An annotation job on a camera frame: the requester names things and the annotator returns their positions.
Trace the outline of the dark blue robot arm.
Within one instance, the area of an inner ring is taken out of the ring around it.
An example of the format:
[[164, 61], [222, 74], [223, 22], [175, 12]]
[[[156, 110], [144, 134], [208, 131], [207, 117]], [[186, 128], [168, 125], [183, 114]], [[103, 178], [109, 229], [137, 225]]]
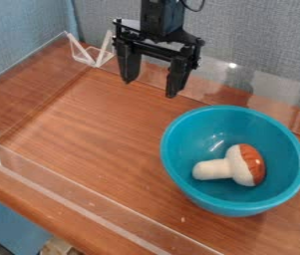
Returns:
[[183, 89], [191, 70], [199, 66], [199, 51], [204, 41], [183, 29], [184, 10], [191, 9], [183, 0], [141, 0], [140, 19], [113, 20], [120, 76], [125, 84], [140, 72], [141, 55], [170, 62], [164, 96], [172, 98]]

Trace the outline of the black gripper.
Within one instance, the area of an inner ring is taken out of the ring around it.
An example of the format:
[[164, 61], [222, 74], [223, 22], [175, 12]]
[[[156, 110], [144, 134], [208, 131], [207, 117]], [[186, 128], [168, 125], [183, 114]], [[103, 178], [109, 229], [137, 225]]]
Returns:
[[170, 62], [166, 76], [164, 96], [174, 98], [183, 89], [191, 69], [198, 67], [199, 51], [204, 41], [182, 28], [164, 35], [156, 35], [140, 28], [140, 22], [115, 19], [115, 36], [120, 76], [125, 84], [133, 81], [140, 72], [141, 55]]

